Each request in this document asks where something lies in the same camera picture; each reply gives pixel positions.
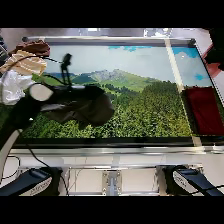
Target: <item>sky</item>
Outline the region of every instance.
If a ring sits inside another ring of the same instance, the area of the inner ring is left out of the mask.
[[[173,47],[184,85],[211,86],[211,81],[195,48]],[[175,82],[165,47],[152,46],[51,46],[50,57],[62,61],[72,55],[70,73],[120,69],[138,76]],[[47,72],[60,72],[57,63],[47,61]]]

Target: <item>black border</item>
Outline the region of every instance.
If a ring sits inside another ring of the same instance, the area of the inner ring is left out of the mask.
[[[74,45],[72,42],[50,42],[50,45]],[[102,43],[98,45],[130,45],[130,46],[138,46],[138,45],[152,45],[145,43]],[[153,46],[164,47],[164,43],[154,43]],[[172,47],[192,47],[197,49],[194,44],[172,44]],[[212,86],[214,87],[213,81],[208,73],[208,76],[211,80]],[[198,136],[201,138],[201,142],[203,146],[213,146],[213,145],[224,145],[224,137],[223,136]],[[19,138],[14,144],[13,148],[16,149],[24,149],[27,148],[27,144],[34,149],[61,149],[61,148],[96,148],[96,147],[107,147],[107,148],[141,148],[141,147],[193,147],[194,143],[192,137],[114,137],[114,138]]]

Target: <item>white plastic bag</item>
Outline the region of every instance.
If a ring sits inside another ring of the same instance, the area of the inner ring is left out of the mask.
[[[20,98],[25,96],[23,90],[33,83],[35,82],[32,80],[32,76],[22,76],[13,70],[9,71],[4,79],[4,83],[2,83],[2,78],[0,78],[0,103],[15,105]]]

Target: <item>blue sky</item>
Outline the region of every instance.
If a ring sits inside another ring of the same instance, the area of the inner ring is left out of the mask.
[[[195,48],[173,47],[184,85],[211,86],[207,71]],[[175,82],[165,47],[152,46],[51,46],[50,57],[62,60],[73,55],[69,72],[75,74],[120,69],[142,77]],[[60,72],[58,64],[47,62],[47,72]]]

